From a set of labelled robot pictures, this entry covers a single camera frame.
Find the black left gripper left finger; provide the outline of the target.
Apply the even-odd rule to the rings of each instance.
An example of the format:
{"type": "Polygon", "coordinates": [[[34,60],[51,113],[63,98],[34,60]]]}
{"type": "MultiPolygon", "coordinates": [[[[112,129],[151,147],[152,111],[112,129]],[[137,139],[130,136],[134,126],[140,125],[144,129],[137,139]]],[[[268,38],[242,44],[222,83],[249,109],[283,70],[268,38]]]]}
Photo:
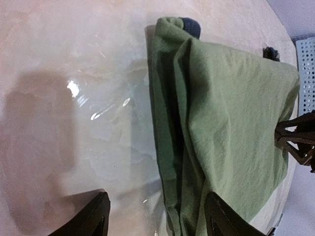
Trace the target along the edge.
{"type": "Polygon", "coordinates": [[[70,221],[50,236],[107,236],[110,200],[108,193],[99,192],[70,221]]]}

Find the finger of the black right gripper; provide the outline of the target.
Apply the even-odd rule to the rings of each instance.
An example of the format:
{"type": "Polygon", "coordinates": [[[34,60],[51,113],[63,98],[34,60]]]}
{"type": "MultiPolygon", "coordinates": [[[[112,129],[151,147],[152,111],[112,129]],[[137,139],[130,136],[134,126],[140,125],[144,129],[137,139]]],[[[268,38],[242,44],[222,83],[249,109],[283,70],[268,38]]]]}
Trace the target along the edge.
{"type": "Polygon", "coordinates": [[[315,116],[304,114],[279,122],[275,128],[275,145],[289,152],[303,166],[315,172],[315,116]]]}

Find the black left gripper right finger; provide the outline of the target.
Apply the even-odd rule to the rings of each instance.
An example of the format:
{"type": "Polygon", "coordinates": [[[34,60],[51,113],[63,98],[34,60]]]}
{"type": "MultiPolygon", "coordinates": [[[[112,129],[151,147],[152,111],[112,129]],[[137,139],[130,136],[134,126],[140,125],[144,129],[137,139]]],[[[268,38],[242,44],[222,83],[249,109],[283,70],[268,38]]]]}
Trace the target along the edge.
{"type": "Polygon", "coordinates": [[[209,236],[262,236],[264,233],[247,223],[217,193],[205,199],[205,219],[209,236]]]}

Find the green cloth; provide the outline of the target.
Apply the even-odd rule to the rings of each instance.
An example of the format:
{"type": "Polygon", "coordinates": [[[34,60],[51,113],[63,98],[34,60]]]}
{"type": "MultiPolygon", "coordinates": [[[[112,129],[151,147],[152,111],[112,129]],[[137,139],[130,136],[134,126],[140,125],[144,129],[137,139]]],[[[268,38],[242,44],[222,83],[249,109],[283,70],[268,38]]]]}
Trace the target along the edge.
{"type": "Polygon", "coordinates": [[[199,36],[196,21],[165,17],[152,40],[157,163],[174,236],[206,235],[210,191],[254,219],[286,177],[274,132],[299,90],[296,67],[199,36]]]}

